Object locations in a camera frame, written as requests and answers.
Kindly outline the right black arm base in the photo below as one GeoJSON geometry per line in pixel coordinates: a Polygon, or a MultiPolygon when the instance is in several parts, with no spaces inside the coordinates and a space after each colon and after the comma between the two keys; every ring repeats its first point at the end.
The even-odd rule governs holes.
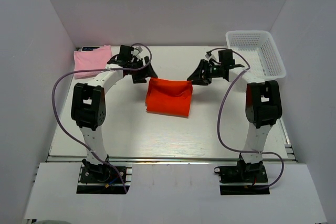
{"type": "Polygon", "coordinates": [[[268,177],[262,161],[246,163],[239,159],[236,165],[217,166],[222,196],[269,195],[268,177]]]}

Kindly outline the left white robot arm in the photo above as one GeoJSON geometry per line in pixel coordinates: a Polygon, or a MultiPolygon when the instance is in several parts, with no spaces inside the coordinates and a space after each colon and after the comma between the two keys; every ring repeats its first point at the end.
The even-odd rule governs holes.
{"type": "Polygon", "coordinates": [[[85,165],[94,165],[93,176],[101,182],[110,178],[107,166],[109,156],[103,143],[102,125],[106,119],[106,94],[125,76],[130,75],[134,84],[146,83],[147,78],[156,78],[152,65],[151,50],[141,44],[120,46],[119,53],[112,57],[92,80],[77,83],[73,89],[71,118],[79,127],[87,149],[85,165]]]}

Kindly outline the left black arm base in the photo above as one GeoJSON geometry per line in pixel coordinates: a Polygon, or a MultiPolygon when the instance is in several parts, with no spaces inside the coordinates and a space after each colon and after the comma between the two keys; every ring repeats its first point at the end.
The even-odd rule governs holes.
{"type": "Polygon", "coordinates": [[[125,195],[131,185],[131,167],[117,166],[119,174],[124,181],[126,191],[118,173],[110,166],[101,170],[94,170],[92,166],[81,166],[77,194],[87,195],[125,195]]]}

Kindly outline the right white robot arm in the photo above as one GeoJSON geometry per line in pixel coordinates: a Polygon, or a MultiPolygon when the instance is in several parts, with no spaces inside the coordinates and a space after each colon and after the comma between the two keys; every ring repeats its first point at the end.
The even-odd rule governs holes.
{"type": "Polygon", "coordinates": [[[251,65],[238,52],[228,48],[216,48],[206,52],[205,59],[199,62],[196,70],[188,77],[193,85],[208,86],[212,79],[222,78],[230,83],[219,107],[217,117],[217,137],[227,150],[238,153],[244,164],[238,166],[238,177],[247,182],[256,175],[254,165],[260,165],[267,136],[282,116],[279,84],[276,80],[264,80],[250,72],[251,65]],[[246,93],[245,115],[249,122],[244,148],[237,150],[224,143],[221,137],[220,120],[229,92],[235,84],[240,84],[246,93]]]}

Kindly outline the orange t-shirt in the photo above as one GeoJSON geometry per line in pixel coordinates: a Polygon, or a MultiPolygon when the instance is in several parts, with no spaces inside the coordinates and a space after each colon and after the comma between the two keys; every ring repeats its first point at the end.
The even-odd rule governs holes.
{"type": "Polygon", "coordinates": [[[190,81],[151,78],[146,94],[146,110],[151,113],[181,116],[190,113],[193,85],[190,81]]]}

